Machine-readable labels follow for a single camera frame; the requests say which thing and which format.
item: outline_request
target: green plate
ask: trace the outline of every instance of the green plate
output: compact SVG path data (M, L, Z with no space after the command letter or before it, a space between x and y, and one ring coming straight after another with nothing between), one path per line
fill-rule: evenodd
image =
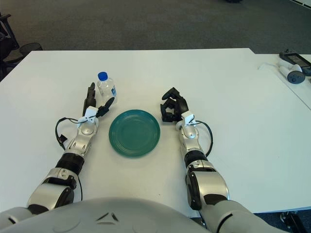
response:
M113 149L127 157L139 157L152 151L159 138L157 120L143 110L121 113L109 129L109 141Z

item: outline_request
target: black cable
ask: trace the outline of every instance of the black cable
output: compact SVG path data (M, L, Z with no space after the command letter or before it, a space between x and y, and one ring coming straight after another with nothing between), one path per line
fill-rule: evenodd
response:
M210 154L212 147L213 147L213 134L212 134L212 130L210 129L210 127L203 121L200 120L196 120L198 123L192 124L192 125L198 125L198 124L204 124L209 132L209 136L210 136L210 146L208 151L206 152L205 156L208 157L208 155Z
M83 192L82 192L82 185L81 185L81 181L80 181L80 177L78 176L78 180L79 180L79 185L80 185L80 190L81 190L81 201L83 200Z

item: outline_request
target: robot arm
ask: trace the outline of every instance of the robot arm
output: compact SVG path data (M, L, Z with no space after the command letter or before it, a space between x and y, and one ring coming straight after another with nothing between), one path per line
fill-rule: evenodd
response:
M78 176L84 164L85 157L91 147L92 138L99 125L97 117L109 111L114 98L105 106L96 108L95 85L88 88L84 103L84 116L77 121L77 135L65 149L55 168L52 168L42 183L30 196L27 208L16 207L0 213L0 230L20 222L26 218L41 214L73 203L74 189L79 180ZM59 137L58 142L63 147L65 137Z
M176 129L180 131L181 155L187 169L186 187L189 206L200 212L209 230L213 233L284 232L268 225L241 204L230 200L225 180L207 160L199 144L199 132L195 127L194 114L188 110L186 100L175 88L169 90L162 99L167 99L161 105L162 120L177 121ZM167 107L175 108L174 115L166 112Z

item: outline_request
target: office chair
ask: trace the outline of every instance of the office chair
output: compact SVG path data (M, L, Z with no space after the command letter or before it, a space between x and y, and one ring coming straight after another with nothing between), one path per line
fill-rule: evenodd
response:
M19 44L8 23L8 17L10 16L10 14L2 16L0 12L0 81L9 73L8 68L16 67L16 63L21 61L28 53L34 50L42 50L41 45L38 43L26 44L19 49ZM4 61L11 51L17 49L19 49L22 56L11 61Z

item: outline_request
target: robotic hand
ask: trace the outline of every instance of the robotic hand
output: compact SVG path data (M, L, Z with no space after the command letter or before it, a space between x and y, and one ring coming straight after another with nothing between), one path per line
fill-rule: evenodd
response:
M186 187L188 203L193 210L198 210L213 233L280 233L283 232L271 227L259 217L252 214L241 204L231 201L225 180L216 170L207 156L212 147L203 153L199 144L199 132L194 114L189 111L186 100L173 87L164 94L161 106L162 120L177 121L176 129L180 131L181 155L186 165ZM167 113L166 108L173 109L174 114Z

